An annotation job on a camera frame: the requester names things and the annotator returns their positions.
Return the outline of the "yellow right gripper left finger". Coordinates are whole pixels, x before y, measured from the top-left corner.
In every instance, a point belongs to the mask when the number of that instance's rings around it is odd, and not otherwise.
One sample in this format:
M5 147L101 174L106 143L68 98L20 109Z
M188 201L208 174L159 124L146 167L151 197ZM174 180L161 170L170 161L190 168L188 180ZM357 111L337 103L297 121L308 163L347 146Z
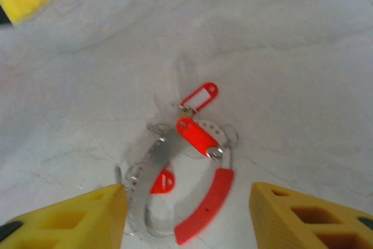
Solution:
M11 219L1 248L120 248L126 214L124 186L109 185Z

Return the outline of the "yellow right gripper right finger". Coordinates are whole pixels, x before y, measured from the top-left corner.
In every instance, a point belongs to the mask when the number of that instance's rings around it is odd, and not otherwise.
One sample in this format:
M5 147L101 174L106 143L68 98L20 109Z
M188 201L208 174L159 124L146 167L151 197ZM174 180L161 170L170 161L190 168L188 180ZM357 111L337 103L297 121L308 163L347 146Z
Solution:
M251 186L258 248L372 248L372 215L278 185Z

